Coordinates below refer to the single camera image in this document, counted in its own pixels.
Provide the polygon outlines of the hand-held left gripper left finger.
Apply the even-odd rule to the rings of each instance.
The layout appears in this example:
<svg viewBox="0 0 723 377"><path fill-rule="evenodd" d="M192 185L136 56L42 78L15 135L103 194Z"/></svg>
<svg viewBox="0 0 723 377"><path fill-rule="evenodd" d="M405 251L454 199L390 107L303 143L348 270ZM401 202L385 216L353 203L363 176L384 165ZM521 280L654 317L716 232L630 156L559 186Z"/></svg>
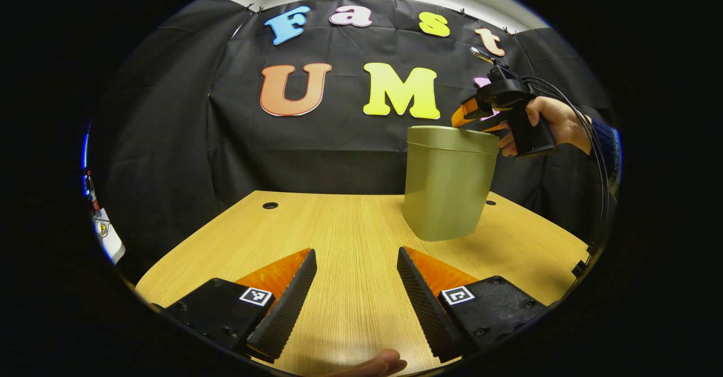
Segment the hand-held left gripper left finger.
<svg viewBox="0 0 723 377"><path fill-rule="evenodd" d="M274 363L296 325L317 273L313 248L237 281L212 278L164 308L164 317L211 343Z"/></svg>

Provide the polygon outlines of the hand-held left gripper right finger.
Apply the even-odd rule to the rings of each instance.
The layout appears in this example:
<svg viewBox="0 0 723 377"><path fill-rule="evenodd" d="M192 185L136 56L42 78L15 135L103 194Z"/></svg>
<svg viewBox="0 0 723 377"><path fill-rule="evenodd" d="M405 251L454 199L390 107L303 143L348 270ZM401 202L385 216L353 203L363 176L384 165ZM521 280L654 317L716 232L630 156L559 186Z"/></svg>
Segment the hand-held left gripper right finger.
<svg viewBox="0 0 723 377"><path fill-rule="evenodd" d="M502 276L477 279L401 246L396 267L432 354L466 357L506 338L547 311Z"/></svg>

